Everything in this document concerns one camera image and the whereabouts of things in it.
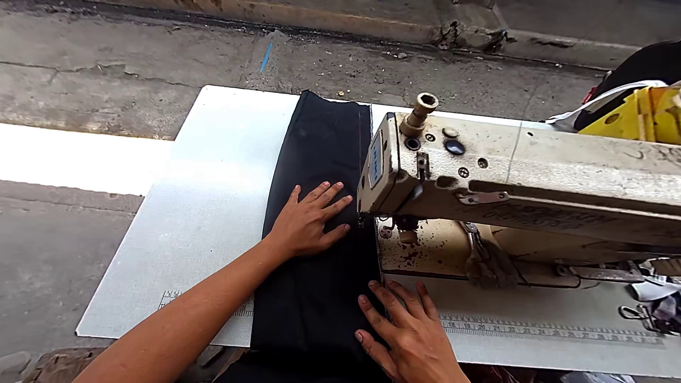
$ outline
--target industrial sewing machine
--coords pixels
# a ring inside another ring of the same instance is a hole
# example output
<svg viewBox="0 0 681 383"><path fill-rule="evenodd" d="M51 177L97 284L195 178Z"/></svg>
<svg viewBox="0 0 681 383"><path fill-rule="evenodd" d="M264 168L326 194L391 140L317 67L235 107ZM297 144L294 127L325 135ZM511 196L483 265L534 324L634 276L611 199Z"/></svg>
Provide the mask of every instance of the industrial sewing machine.
<svg viewBox="0 0 681 383"><path fill-rule="evenodd" d="M423 256L481 285L577 287L642 281L632 261L681 254L681 147L429 115L437 105L422 93L387 113L362 171L358 209L379 221L381 255L405 261L395 272Z"/></svg>

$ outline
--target ruler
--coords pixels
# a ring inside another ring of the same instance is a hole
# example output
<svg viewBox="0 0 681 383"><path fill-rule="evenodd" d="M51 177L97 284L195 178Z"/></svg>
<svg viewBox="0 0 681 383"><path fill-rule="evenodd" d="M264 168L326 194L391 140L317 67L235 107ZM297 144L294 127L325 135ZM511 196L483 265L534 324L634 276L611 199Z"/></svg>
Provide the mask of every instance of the ruler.
<svg viewBox="0 0 681 383"><path fill-rule="evenodd" d="M663 337L652 331L593 328L564 324L518 322L483 316L439 314L442 327L450 334L506 338L564 339L632 346L664 346Z"/></svg>
<svg viewBox="0 0 681 383"><path fill-rule="evenodd" d="M163 295L161 296L161 302L159 302L158 308L156 310L161 309L163 306L167 305L168 303L172 302L173 299L177 298L178 296L182 295L183 291L180 290L166 290L163 291ZM248 318L253 317L253 295L251 295L247 300L244 301L244 303L239 306L239 308L236 309L233 316L244 316Z"/></svg>

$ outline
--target finger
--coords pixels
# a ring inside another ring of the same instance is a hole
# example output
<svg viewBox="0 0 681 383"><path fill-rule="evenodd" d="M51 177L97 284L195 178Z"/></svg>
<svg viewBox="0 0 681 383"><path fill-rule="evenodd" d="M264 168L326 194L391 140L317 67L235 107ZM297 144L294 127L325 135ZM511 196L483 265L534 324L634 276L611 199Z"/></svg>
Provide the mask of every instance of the finger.
<svg viewBox="0 0 681 383"><path fill-rule="evenodd" d="M414 318L418 319L427 318L426 312L424 311L423 306L421 306L421 301L419 301L416 295L414 295L411 291L407 290L406 287L400 285L398 282L391 281L390 279L386 280L385 284L388 286L390 290L395 292L395 294L397 294L397 296L399 296L403 302L405 302L405 306L407 306L407 311L409 311L409 313Z"/></svg>
<svg viewBox="0 0 681 383"><path fill-rule="evenodd" d="M331 185L327 191L322 193L322 195L319 196L319 198L315 201L315 204L322 209L326 205L331 202L332 199L338 194L339 191L343 190L343 183L342 182L336 182L335 184Z"/></svg>
<svg viewBox="0 0 681 383"><path fill-rule="evenodd" d="M322 249L326 250L333 246L333 244L338 242L339 239L343 238L348 231L350 231L350 225L338 225L337 228L321 236L319 241L321 242Z"/></svg>
<svg viewBox="0 0 681 383"><path fill-rule="evenodd" d="M374 337L364 330L355 331L355 338L360 341L362 348L364 348L364 351L367 353L367 355L371 356L376 364L381 366L381 368L385 371L385 374L390 379L393 379L393 381L396 380L396 378L399 376L399 373L397 372L397 366L392 360L390 353L388 353L387 348L375 341Z"/></svg>
<svg viewBox="0 0 681 383"><path fill-rule="evenodd" d="M385 306L387 312L390 313L395 324L401 326L407 323L409 318L411 318L411 315L409 315L407 310L400 304L400 301L398 301L390 291L376 281L369 282L369 288L379 301L383 303L383 306Z"/></svg>
<svg viewBox="0 0 681 383"><path fill-rule="evenodd" d="M305 198L302 199L301 202L310 203L310 202L318 199L320 195L322 195L324 192L326 192L326 190L329 188L330 185L331 184L329 183L329 181L322 182L321 184L319 184L319 186L317 186L316 189L314 189L313 191L310 191L307 194L307 196L305 196Z"/></svg>
<svg viewBox="0 0 681 383"><path fill-rule="evenodd" d="M294 187L294 190L291 192L291 195L289 196L289 203L290 204L297 204L299 195L300 195L300 185L296 185Z"/></svg>
<svg viewBox="0 0 681 383"><path fill-rule="evenodd" d="M379 314L366 296L360 295L357 301L360 304L360 309L362 309L364 316L374 330L376 330L388 344L392 344L393 336L397 333L397 327L393 326L393 324L388 322L384 316Z"/></svg>
<svg viewBox="0 0 681 383"><path fill-rule="evenodd" d="M345 196L341 198L340 200L336 201L331 206L328 206L324 209L322 209L322 213L324 213L324 217L326 220L331 219L334 217L336 214L340 213L343 209L347 207L347 205L352 203L352 196Z"/></svg>
<svg viewBox="0 0 681 383"><path fill-rule="evenodd" d="M426 315L432 320L440 320L440 318L437 316L435 302L433 302L430 295L428 295L428 289L423 282L416 282L416 292L421 297L421 303L423 303Z"/></svg>

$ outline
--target yellow object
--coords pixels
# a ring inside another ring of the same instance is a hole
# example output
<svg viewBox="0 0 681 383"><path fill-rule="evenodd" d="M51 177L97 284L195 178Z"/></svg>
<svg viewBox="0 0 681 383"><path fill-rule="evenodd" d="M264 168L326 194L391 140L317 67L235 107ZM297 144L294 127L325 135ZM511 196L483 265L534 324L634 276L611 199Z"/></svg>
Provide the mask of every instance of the yellow object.
<svg viewBox="0 0 681 383"><path fill-rule="evenodd" d="M679 87L643 88L580 134L681 144Z"/></svg>

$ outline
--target blue mark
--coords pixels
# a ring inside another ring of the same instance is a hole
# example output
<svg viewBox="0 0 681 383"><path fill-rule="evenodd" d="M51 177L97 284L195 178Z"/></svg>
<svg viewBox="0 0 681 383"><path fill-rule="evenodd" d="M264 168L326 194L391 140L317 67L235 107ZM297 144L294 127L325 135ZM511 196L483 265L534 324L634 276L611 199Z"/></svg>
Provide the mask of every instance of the blue mark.
<svg viewBox="0 0 681 383"><path fill-rule="evenodd" d="M267 48L267 52L265 52L265 58L262 59L262 65L260 66L260 72L265 70L265 65L267 65L267 60L270 59L270 52L272 52L272 43L270 42L270 46Z"/></svg>

